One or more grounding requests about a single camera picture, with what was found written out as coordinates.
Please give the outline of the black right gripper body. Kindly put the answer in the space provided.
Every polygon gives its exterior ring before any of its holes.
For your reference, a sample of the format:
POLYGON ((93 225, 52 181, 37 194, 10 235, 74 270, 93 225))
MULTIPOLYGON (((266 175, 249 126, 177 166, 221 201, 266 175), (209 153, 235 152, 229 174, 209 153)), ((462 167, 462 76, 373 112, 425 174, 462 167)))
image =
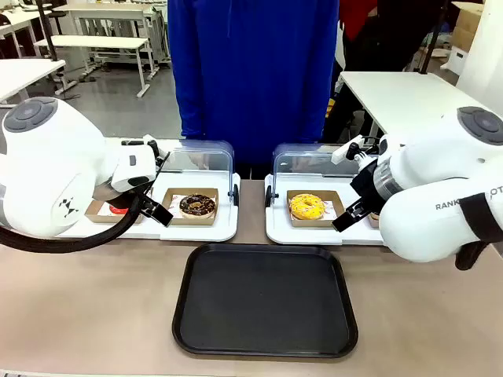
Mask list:
POLYGON ((381 210, 386 200, 378 193, 374 184, 374 172, 377 161, 374 159, 353 178, 352 189, 358 194, 358 199, 352 207, 363 210, 381 210))

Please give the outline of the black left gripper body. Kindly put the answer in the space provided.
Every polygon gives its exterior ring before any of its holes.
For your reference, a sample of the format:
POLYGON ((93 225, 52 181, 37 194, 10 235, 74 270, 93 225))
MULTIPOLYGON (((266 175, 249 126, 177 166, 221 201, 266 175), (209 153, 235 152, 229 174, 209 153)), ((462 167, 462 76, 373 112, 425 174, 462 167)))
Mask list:
POLYGON ((119 192, 112 187, 111 178, 95 187, 93 199, 101 203, 97 206, 97 214, 112 214, 110 207, 127 212, 133 209, 134 214, 140 214, 138 189, 129 188, 119 192))

